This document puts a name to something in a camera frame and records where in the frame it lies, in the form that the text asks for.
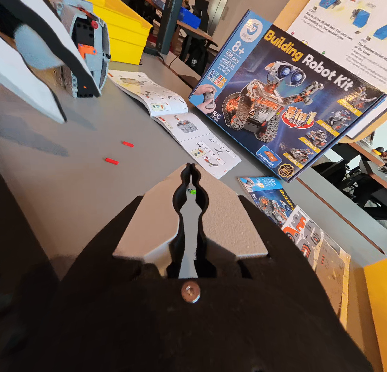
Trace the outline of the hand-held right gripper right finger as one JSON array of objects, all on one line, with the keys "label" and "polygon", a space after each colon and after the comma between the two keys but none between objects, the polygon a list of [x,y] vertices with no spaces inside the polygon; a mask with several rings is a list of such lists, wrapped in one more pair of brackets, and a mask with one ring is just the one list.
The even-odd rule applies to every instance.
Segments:
[{"label": "hand-held right gripper right finger", "polygon": [[235,191],[191,164],[198,218],[194,266],[197,275],[249,275],[243,261],[268,251]]}]

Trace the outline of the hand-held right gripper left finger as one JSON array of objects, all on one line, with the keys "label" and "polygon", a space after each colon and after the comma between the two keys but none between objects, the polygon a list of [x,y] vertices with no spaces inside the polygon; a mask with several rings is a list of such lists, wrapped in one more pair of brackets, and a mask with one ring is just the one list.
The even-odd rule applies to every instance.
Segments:
[{"label": "hand-held right gripper left finger", "polygon": [[161,276],[177,277],[185,250],[181,208],[191,179],[187,163],[141,198],[113,256],[154,264]]}]

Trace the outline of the yellow plastic bin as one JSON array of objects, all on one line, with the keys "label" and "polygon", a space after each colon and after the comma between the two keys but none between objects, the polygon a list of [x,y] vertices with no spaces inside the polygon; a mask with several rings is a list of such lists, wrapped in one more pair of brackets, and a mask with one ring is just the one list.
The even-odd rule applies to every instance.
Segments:
[{"label": "yellow plastic bin", "polygon": [[138,65],[151,24],[121,0],[86,0],[107,25],[113,61]]},{"label": "yellow plastic bin", "polygon": [[387,371],[387,259],[364,268],[383,370]]}]

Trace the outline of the small blue booklet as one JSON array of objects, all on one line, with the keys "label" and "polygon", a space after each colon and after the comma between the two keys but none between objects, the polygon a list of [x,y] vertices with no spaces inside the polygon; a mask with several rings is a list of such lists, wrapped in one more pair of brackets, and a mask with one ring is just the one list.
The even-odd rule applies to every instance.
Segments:
[{"label": "small blue booklet", "polygon": [[274,177],[238,177],[254,205],[282,228],[296,207],[280,181]]}]

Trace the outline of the grey toy robot model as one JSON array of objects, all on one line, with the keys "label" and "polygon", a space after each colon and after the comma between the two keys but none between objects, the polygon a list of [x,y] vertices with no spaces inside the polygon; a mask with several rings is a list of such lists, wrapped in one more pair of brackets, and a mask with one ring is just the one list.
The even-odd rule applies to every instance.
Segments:
[{"label": "grey toy robot model", "polygon": [[101,90],[111,61],[107,24],[87,0],[49,0]]}]

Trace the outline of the sticker sheet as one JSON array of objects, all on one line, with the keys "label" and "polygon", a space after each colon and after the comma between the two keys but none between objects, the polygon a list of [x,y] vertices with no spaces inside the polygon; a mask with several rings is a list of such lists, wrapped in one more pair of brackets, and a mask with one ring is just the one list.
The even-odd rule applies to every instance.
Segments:
[{"label": "sticker sheet", "polygon": [[351,256],[299,206],[284,222],[282,231],[309,262],[346,329]]}]

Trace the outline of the open instruction booklet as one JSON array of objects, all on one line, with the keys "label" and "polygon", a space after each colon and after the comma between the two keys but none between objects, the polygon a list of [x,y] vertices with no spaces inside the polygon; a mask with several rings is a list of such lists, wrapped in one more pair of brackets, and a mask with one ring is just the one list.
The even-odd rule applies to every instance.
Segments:
[{"label": "open instruction booklet", "polygon": [[177,93],[160,86],[143,72],[109,70],[108,78],[141,102],[150,117],[164,127],[196,164],[215,178],[220,179],[241,162],[199,117],[189,112],[186,102]]}]

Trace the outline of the blue robot kit box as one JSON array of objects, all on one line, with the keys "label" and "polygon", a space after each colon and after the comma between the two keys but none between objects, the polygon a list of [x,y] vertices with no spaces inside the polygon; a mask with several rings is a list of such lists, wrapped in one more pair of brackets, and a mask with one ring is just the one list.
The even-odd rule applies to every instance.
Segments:
[{"label": "blue robot kit box", "polygon": [[291,182],[386,94],[248,10],[189,101]]}]

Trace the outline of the dark teal computer tower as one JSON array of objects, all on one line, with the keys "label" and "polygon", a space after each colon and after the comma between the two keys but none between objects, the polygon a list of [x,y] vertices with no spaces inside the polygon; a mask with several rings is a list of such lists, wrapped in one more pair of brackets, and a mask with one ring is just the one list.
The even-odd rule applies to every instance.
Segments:
[{"label": "dark teal computer tower", "polygon": [[169,53],[182,3],[183,0],[166,0],[165,2],[156,42],[156,49],[162,55]]}]

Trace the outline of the blue storage bin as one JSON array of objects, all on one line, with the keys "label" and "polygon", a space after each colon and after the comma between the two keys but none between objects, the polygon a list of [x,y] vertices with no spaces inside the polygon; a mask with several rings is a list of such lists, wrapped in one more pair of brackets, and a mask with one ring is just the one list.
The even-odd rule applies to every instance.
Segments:
[{"label": "blue storage bin", "polygon": [[184,7],[180,8],[178,21],[181,21],[194,29],[199,28],[201,24],[201,18],[197,17]]}]

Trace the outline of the black backpack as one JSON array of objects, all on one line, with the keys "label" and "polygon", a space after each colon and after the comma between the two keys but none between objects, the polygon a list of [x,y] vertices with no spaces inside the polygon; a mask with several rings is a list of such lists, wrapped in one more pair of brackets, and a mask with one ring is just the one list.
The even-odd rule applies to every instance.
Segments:
[{"label": "black backpack", "polygon": [[206,49],[205,41],[192,41],[188,50],[188,59],[185,61],[192,70],[202,76],[206,69],[209,53]]}]

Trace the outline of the white instruction sheet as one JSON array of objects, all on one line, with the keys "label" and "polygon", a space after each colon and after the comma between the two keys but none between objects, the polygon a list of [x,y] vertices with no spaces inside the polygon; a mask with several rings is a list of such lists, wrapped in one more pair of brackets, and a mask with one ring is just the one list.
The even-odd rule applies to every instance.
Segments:
[{"label": "white instruction sheet", "polygon": [[387,0],[309,0],[287,31],[386,93]]}]

